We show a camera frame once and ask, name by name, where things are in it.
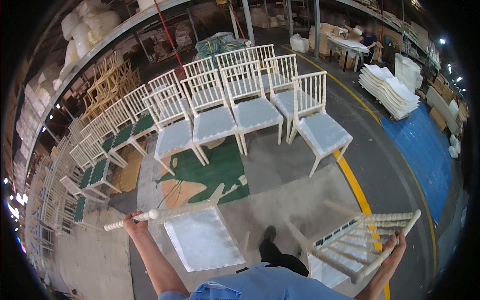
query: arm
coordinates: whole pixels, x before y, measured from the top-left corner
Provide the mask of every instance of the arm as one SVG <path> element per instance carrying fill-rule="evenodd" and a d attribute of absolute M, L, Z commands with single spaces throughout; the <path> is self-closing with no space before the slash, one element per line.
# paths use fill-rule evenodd
<path fill-rule="evenodd" d="M 163 256 L 162 252 L 160 252 L 152 235 L 148 232 L 148 223 L 146 221 L 135 223 L 132 220 L 133 216 L 141 213 L 142 211 L 138 211 L 126 215 L 123 220 L 123 226 L 137 247 L 156 294 L 159 296 L 163 292 L 175 290 L 186 297 L 189 296 L 190 293 L 179 275 L 165 256 Z"/>
<path fill-rule="evenodd" d="M 384 286 L 392 278 L 395 270 L 402 259 L 403 253 L 407 248 L 405 243 L 405 236 L 403 230 L 401 232 L 396 232 L 395 235 L 385 244 L 384 251 L 393 247 L 395 237 L 400 238 L 400 243 L 393 250 L 392 254 L 384 260 L 380 268 L 378 268 L 377 273 L 373 276 L 367 286 L 357 295 L 355 299 L 357 300 L 375 300 L 382 293 Z"/>

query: forearm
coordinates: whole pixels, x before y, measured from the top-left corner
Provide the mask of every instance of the forearm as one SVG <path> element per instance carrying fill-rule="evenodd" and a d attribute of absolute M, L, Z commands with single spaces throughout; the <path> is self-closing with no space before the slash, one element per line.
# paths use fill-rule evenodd
<path fill-rule="evenodd" d="M 168 290 L 176 290 L 185 296 L 190 295 L 177 272 L 163 256 L 148 231 L 132 236 L 132 240 L 145 264 L 157 295 Z"/>

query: red pole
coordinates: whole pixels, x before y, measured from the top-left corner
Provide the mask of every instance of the red pole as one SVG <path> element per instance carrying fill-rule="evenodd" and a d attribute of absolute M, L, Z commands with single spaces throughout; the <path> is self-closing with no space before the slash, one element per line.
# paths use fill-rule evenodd
<path fill-rule="evenodd" d="M 160 20 L 162 20 L 163 28 L 165 28 L 165 32 L 167 33 L 168 39 L 170 40 L 170 44 L 172 45 L 173 51 L 175 52 L 175 56 L 177 57 L 177 60 L 179 61 L 180 67 L 183 69 L 183 65 L 182 65 L 180 57 L 177 53 L 177 49 L 173 45 L 172 38 L 170 37 L 170 33 L 168 33 L 168 29 L 165 26 L 165 21 L 163 21 L 162 14 L 160 13 L 160 9 L 158 8 L 158 4 L 156 3 L 156 0 L 154 0 L 154 3 L 155 3 L 156 11 L 158 12 L 158 15 L 160 16 Z"/>

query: blue shirt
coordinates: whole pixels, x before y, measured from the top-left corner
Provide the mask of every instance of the blue shirt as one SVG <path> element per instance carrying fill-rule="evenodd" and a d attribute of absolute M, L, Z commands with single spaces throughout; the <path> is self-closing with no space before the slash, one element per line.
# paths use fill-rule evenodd
<path fill-rule="evenodd" d="M 213 277 L 199 285 L 190 297 L 171 290 L 158 296 L 158 300 L 351 300 L 316 279 L 283 267 L 265 267 L 268 264 L 254 264 L 235 275 Z"/>

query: black pants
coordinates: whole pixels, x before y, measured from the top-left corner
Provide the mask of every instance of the black pants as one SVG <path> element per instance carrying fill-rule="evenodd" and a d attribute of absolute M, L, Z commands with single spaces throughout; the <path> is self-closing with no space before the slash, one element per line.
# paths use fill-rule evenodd
<path fill-rule="evenodd" d="M 262 257 L 262 263 L 267 262 L 271 266 L 285 267 L 300 275 L 308 276 L 308 269 L 300 259 L 290 254 L 283 254 L 272 242 L 263 241 L 258 250 Z"/>

